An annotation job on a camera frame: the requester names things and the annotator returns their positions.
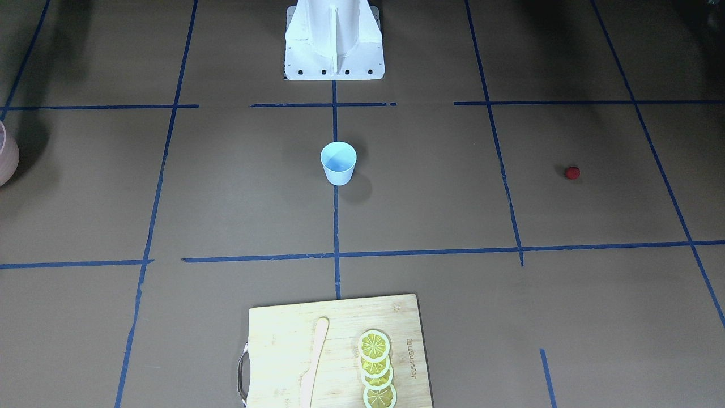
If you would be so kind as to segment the lemon slice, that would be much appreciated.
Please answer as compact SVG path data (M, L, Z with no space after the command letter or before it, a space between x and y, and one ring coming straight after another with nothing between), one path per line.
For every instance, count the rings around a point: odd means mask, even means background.
M368 359L360 357L359 362L362 375L369 378L380 378L385 376L391 366L390 356L387 356L385 359L378 362L371 362Z
M391 351L389 337L380 330L366 330L357 341L360 358L370 363L385 360Z
M384 388L392 385L394 380L394 369L389 367L387 370L381 372L378 377L371 377L368 372L364 369L360 369L360 375L363 385L370 390L383 390Z
M366 387L362 395L362 400L367 408L394 407L397 402L396 387L394 385L388 385L381 389Z

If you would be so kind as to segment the red strawberry on table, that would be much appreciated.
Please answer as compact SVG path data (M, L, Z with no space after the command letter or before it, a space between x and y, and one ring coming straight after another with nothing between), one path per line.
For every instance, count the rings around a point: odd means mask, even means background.
M581 174L582 174L582 171L577 166L569 166L569 167L565 168L565 172L564 172L565 178L570 179L570 180L576 180L576 179L580 178Z

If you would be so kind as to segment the pink bowl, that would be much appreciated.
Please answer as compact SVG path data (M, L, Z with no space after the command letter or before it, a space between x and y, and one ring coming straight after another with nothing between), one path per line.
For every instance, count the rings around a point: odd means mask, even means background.
M0 183L4 186L15 175L20 162L20 150L16 139L6 129L1 121L1 176Z

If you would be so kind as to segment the wooden knife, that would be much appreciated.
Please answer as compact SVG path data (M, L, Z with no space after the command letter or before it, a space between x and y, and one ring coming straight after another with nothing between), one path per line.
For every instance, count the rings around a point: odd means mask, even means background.
M329 329L327 317L320 317L315 323L315 331L312 340L312 351L310 355L310 366L302 375L300 380L300 404L299 407L311 407L315 389L315 381L318 372L319 359L323 351Z

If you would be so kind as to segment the bamboo cutting board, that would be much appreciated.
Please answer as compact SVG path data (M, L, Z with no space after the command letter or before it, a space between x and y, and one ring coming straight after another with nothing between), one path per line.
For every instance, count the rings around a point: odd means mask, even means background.
M328 318L329 329L311 407L365 407L357 341L366 330L389 337L394 407L433 406L414 294L251 308L249 338L238 364L239 370L249 369L249 385L238 380L243 406L300 407L300 380L310 366L320 317Z

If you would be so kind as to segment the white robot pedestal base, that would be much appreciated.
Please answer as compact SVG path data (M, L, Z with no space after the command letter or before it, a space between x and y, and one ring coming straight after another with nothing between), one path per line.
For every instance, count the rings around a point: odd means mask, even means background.
M285 80L384 77L380 11L368 1L298 1L287 8L284 37Z

